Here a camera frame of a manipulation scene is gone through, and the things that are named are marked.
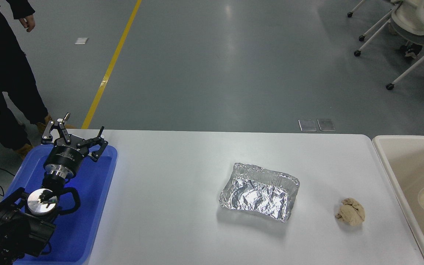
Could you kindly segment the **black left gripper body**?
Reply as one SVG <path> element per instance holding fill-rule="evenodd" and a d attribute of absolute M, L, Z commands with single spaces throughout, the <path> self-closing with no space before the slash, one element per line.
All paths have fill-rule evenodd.
<path fill-rule="evenodd" d="M 84 155 L 76 149 L 68 146 L 54 146 L 43 166 L 47 173 L 57 171 L 77 174 L 83 160 Z"/>

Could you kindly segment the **person's hand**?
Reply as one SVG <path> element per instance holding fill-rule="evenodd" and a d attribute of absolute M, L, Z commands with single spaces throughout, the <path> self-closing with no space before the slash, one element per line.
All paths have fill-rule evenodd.
<path fill-rule="evenodd" d="M 32 32 L 36 25 L 33 14 L 20 18 L 19 22 L 25 28 L 26 32 Z"/>

